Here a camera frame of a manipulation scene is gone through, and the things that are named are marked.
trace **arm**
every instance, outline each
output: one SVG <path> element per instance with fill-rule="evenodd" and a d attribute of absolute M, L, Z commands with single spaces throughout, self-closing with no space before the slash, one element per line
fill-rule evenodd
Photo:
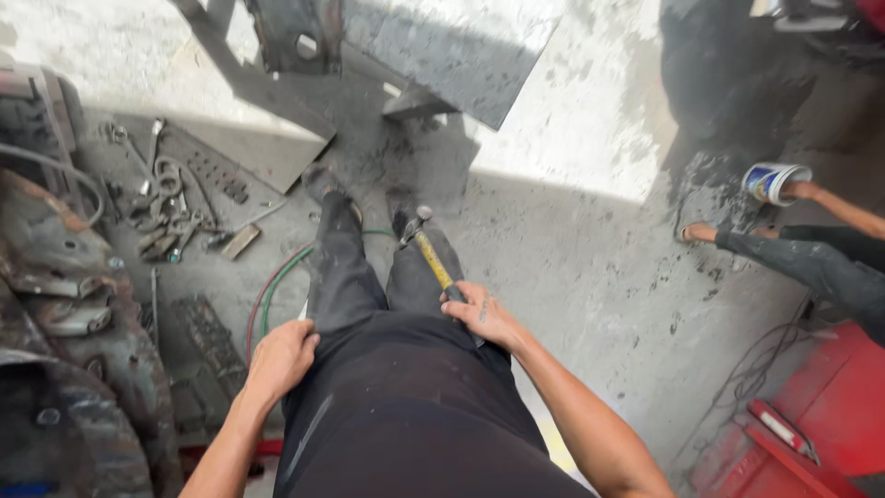
<path fill-rule="evenodd" d="M 273 405 L 313 364 L 319 335 L 310 320 L 273 329 L 258 343 L 246 385 L 237 394 L 221 431 L 181 490 L 180 498 L 240 498 L 261 430 Z"/>
<path fill-rule="evenodd" d="M 485 287 L 468 282 L 457 286 L 468 303 L 445 302 L 442 311 L 516 357 L 553 415 L 581 474 L 603 497 L 675 496 L 627 423 L 548 353 Z"/>
<path fill-rule="evenodd" d="M 862 231 L 870 237 L 885 240 L 885 220 L 851 204 L 815 182 L 787 183 L 784 186 L 784 193 L 797 198 L 813 200 L 854 229 Z"/>

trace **hammer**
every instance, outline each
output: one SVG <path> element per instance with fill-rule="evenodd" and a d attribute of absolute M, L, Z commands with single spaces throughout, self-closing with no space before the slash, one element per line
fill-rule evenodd
<path fill-rule="evenodd" d="M 424 259 L 427 260 L 427 264 L 429 264 L 430 268 L 434 271 L 436 280 L 439 281 L 445 295 L 449 296 L 450 300 L 466 303 L 467 299 L 464 297 L 464 294 L 455 286 L 455 282 L 451 279 L 449 272 L 446 271 L 443 262 L 440 261 L 439 256 L 436 255 L 436 250 L 433 245 L 430 244 L 430 239 L 424 234 L 424 222 L 433 218 L 434 212 L 427 206 L 419 206 L 415 211 L 415 218 L 405 225 L 403 238 L 399 239 L 400 250 L 405 249 L 405 247 L 414 239 L 415 242 L 418 243 L 418 248 L 421 250 L 421 254 L 424 255 Z M 476 347 L 480 347 L 486 343 L 484 338 L 481 338 L 473 332 L 468 330 L 467 333 L 470 334 Z"/>

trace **hammer head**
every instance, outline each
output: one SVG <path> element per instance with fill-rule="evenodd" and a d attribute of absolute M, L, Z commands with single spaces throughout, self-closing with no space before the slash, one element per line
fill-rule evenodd
<path fill-rule="evenodd" d="M 418 206 L 418 209 L 415 210 L 415 217 L 409 221 L 409 224 L 405 225 L 405 230 L 403 230 L 403 238 L 399 239 L 399 248 L 405 249 L 405 247 L 415 238 L 415 235 L 421 230 L 421 227 L 424 226 L 424 222 L 429 221 L 434 217 L 434 212 L 427 206 Z"/>

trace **person's hand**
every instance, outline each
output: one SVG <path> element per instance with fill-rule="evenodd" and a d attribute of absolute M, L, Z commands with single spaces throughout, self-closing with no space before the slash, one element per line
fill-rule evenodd
<path fill-rule="evenodd" d="M 815 182 L 787 182 L 783 185 L 783 193 L 788 198 L 814 198 L 821 191 Z"/>
<path fill-rule="evenodd" d="M 319 343 L 312 332 L 313 320 L 292 320 L 261 339 L 243 388 L 253 402 L 272 406 L 301 382 Z"/>
<path fill-rule="evenodd" d="M 474 334 L 511 353 L 525 345 L 531 334 L 498 303 L 489 289 L 464 281 L 456 282 L 455 286 L 464 294 L 467 302 L 450 301 L 444 292 L 440 296 L 444 314 L 464 322 Z"/>

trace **tattoo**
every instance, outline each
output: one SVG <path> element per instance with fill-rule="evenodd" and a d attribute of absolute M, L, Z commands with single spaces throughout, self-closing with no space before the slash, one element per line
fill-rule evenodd
<path fill-rule="evenodd" d="M 482 309 L 480 310 L 480 323 L 486 322 L 486 308 L 489 307 L 489 296 L 482 299 Z"/>

